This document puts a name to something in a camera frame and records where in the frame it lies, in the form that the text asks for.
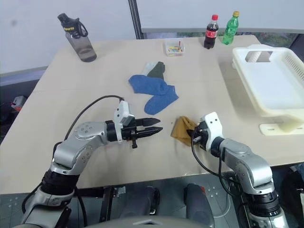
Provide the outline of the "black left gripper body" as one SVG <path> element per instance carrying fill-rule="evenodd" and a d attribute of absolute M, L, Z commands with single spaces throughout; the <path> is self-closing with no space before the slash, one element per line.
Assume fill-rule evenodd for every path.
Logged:
<path fill-rule="evenodd" d="M 137 130 L 138 126 L 143 126 L 142 119 L 132 119 L 127 126 L 124 126 L 122 129 L 122 138 L 123 140 L 132 141 L 132 148 L 136 149 L 137 143 L 136 140 L 143 137 L 144 130 Z"/>

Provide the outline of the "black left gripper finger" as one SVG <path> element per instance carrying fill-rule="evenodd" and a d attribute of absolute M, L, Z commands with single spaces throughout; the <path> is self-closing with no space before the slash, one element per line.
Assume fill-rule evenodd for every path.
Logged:
<path fill-rule="evenodd" d="M 159 122 L 160 120 L 156 118 L 142 118 L 140 119 L 140 126 L 152 126 Z"/>
<path fill-rule="evenodd" d="M 152 136 L 152 135 L 157 134 L 158 132 L 160 132 L 162 130 L 163 130 L 162 127 L 148 127 L 148 128 L 145 128 L 144 130 L 142 130 L 142 138 Z"/>

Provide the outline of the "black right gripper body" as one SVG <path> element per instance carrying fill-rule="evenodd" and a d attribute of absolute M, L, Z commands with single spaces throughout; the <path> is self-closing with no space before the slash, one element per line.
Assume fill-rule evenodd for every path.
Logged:
<path fill-rule="evenodd" d="M 208 126 L 205 121 L 199 123 L 198 126 L 191 130 L 191 140 L 194 145 L 198 145 L 202 149 L 206 149 L 208 141 Z"/>

